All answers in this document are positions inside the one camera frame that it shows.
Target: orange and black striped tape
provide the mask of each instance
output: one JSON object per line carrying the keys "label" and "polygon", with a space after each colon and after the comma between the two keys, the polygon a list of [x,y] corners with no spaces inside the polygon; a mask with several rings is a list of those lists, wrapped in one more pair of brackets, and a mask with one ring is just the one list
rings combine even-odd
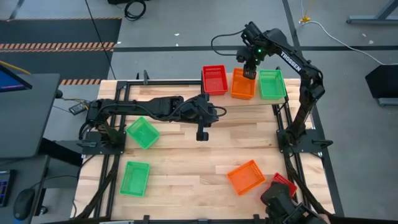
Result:
{"label": "orange and black striped tape", "polygon": [[[47,21],[47,20],[88,20],[88,19],[90,19],[91,20],[91,18],[46,18],[46,19],[29,19],[29,18],[27,18],[27,19],[6,19],[6,20],[3,20],[3,21],[25,21],[25,20],[30,20],[30,21],[33,21],[33,20],[39,20],[39,21]],[[98,18],[94,18],[94,19],[122,19],[122,18],[120,18],[120,17],[98,17]]]}
{"label": "orange and black striped tape", "polygon": [[89,78],[89,79],[68,79],[62,80],[61,85],[98,85],[101,83],[102,78]]}
{"label": "orange and black striped tape", "polygon": [[0,44],[0,53],[113,51],[114,42]]}

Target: green basket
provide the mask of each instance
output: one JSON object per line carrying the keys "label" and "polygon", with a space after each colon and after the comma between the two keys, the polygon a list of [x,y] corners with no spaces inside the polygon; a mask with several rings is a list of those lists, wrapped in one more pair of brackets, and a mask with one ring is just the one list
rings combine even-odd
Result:
{"label": "green basket", "polygon": [[286,96],[285,81],[280,70],[260,70],[259,85],[263,100],[278,100]]}
{"label": "green basket", "polygon": [[140,117],[129,128],[127,128],[126,132],[143,149],[148,149],[160,136],[158,130],[156,130],[144,117]]}
{"label": "green basket", "polygon": [[144,162],[127,162],[120,194],[143,197],[147,187],[150,165]]}

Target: gray floor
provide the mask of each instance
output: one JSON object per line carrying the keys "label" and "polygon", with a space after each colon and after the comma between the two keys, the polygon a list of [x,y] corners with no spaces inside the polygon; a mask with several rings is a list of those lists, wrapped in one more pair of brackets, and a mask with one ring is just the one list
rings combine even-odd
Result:
{"label": "gray floor", "polygon": [[[123,16],[122,10],[105,0],[88,0],[95,17]],[[321,22],[337,38],[350,45],[398,45],[398,26],[348,25],[349,15],[375,14],[388,0],[314,1],[309,16]],[[17,0],[0,1],[0,19],[7,19]],[[300,19],[300,0],[289,0],[295,21]],[[81,0],[25,0],[17,18],[88,17]],[[254,21],[260,29],[280,28],[292,39],[282,1],[271,0],[151,0],[147,13],[136,21],[123,19],[118,47],[171,47],[209,45],[217,34],[243,29]],[[304,46],[339,45],[315,24],[298,29]],[[238,45],[238,37],[216,41],[217,45]],[[397,63],[396,51],[368,52],[384,63]],[[356,52],[304,52],[325,74],[325,96],[318,102],[325,135],[335,143],[330,154],[346,216],[398,220],[398,108],[381,108],[372,99],[364,77],[377,63]],[[114,53],[112,66],[119,79],[135,78],[146,69],[151,78],[199,78],[203,65],[225,64],[227,71],[241,66],[233,57],[203,52]],[[284,77],[298,77],[278,57],[267,58],[260,68],[281,66]],[[98,86],[63,86],[66,97],[96,98]],[[73,103],[56,101],[67,109]],[[54,140],[76,139],[84,115],[73,116],[54,109],[45,136]],[[66,219],[72,209],[74,189],[53,190],[45,199],[47,215],[34,222]]]}

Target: wooden table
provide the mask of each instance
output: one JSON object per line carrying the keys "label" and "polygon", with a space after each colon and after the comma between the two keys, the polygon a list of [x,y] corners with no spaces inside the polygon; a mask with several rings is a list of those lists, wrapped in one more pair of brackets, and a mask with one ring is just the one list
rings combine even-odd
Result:
{"label": "wooden table", "polygon": [[[295,116],[300,80],[285,79],[285,84],[291,113]],[[115,89],[116,81],[102,81],[98,98],[113,99]],[[133,86],[129,99],[150,100],[177,94],[187,99],[199,93],[198,85]],[[275,135],[277,120],[270,105],[283,103],[283,100],[263,101],[257,97],[246,101],[231,98],[227,93],[211,97],[211,102],[225,106],[228,113],[207,129],[210,135],[207,142],[195,140],[195,124],[166,123],[148,117],[161,134],[150,149],[140,149],[127,137],[126,150],[119,163],[112,220],[142,220],[144,215],[150,215],[151,220],[246,219],[252,218],[253,214],[265,217],[266,206],[259,200],[260,195],[276,172],[286,176]],[[137,116],[127,116],[127,127],[136,119]],[[307,121],[307,127],[311,125],[311,121]],[[247,194],[237,196],[226,174],[251,159],[259,165],[267,181]],[[321,160],[312,154],[301,154],[301,159],[308,188],[329,212],[333,212]],[[98,188],[102,161],[103,156],[96,156],[81,170],[75,196],[78,214]],[[119,194],[127,161],[151,165],[144,197]],[[105,193],[103,198],[108,198],[108,194]],[[101,215],[105,214],[105,206],[104,200]]]}

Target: plastic basket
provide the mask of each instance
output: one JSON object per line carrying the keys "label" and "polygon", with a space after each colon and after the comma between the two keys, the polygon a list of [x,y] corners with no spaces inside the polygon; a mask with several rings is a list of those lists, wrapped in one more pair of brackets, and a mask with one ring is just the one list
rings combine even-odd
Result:
{"label": "plastic basket", "polygon": [[254,160],[250,160],[232,170],[227,174],[227,177],[239,196],[246,194],[249,190],[266,181]]}
{"label": "plastic basket", "polygon": [[254,97],[256,80],[243,77],[243,68],[234,68],[232,74],[231,96],[234,98],[250,100]]}
{"label": "plastic basket", "polygon": [[202,68],[205,93],[224,95],[228,91],[228,82],[224,65],[207,65]]}
{"label": "plastic basket", "polygon": [[263,100],[278,100],[286,96],[285,81],[280,70],[260,70],[259,85]]}
{"label": "plastic basket", "polygon": [[144,162],[127,162],[120,194],[143,197],[147,187],[150,165]]}
{"label": "plastic basket", "polygon": [[158,130],[156,130],[144,117],[140,117],[127,128],[126,132],[143,149],[148,149],[160,136]]}
{"label": "plastic basket", "polygon": [[274,177],[272,178],[272,181],[269,182],[267,185],[267,189],[271,186],[271,183],[277,182],[280,184],[285,184],[289,186],[289,195],[292,198],[293,195],[296,193],[297,186],[288,181],[284,176],[280,175],[279,173],[275,173]]}

